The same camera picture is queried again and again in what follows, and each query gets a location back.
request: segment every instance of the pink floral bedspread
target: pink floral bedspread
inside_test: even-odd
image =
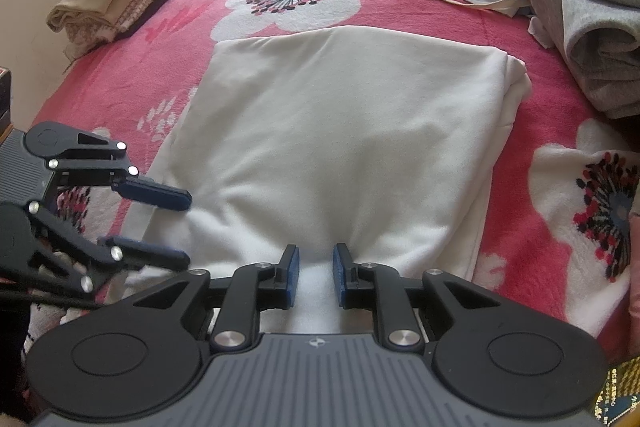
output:
[[[638,159],[598,121],[558,52],[527,33],[527,18],[438,0],[170,0],[129,39],[78,60],[36,120],[124,140],[144,172],[217,41],[345,24],[496,46],[526,63],[533,94],[495,166],[474,281],[600,334],[612,357],[624,353],[626,214]],[[127,209],[108,189],[64,199],[90,237],[117,232]]]

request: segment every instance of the metal screw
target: metal screw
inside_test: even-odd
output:
[[[389,334],[389,342],[396,346],[413,346],[420,342],[420,335],[412,330],[396,330]]]
[[[84,293],[91,293],[94,290],[94,282],[91,280],[91,277],[82,277],[80,285],[82,286],[82,291],[84,291]]]
[[[222,347],[238,347],[244,344],[246,337],[240,331],[222,331],[213,337],[213,341]]]
[[[122,261],[122,248],[111,247],[111,257],[114,261]]]

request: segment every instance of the bed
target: bed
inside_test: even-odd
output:
[[[124,140],[146,172],[218,41],[348,24],[496,46],[526,63],[533,91],[494,168],[473,280],[583,327],[618,359],[628,344],[626,214],[638,166],[528,23],[438,0],[170,0],[130,38],[79,59],[36,122]],[[128,209],[95,188],[64,192],[59,206],[91,239],[117,233]]]

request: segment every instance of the floral blanket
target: floral blanket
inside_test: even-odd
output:
[[[598,119],[558,52],[532,39],[524,17],[437,0],[170,0],[129,39],[78,60],[37,120],[124,140],[145,172],[217,41],[342,24],[496,46],[526,63],[533,94],[494,169],[474,281],[600,335],[610,356],[622,354],[627,215],[640,157]],[[60,205],[91,238],[117,232],[128,208],[103,188],[67,192]]]

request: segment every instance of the pink blanket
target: pink blanket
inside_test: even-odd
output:
[[[598,120],[558,52],[527,33],[524,17],[437,0],[170,0],[131,38],[79,60],[37,120],[124,140],[144,172],[216,41],[342,24],[496,46],[526,63],[533,95],[495,166],[474,281],[593,335],[613,316],[601,339],[610,356],[619,355],[628,321],[626,310],[614,311],[628,290],[626,214],[639,161]],[[63,199],[90,237],[117,232],[127,209],[108,189]]]

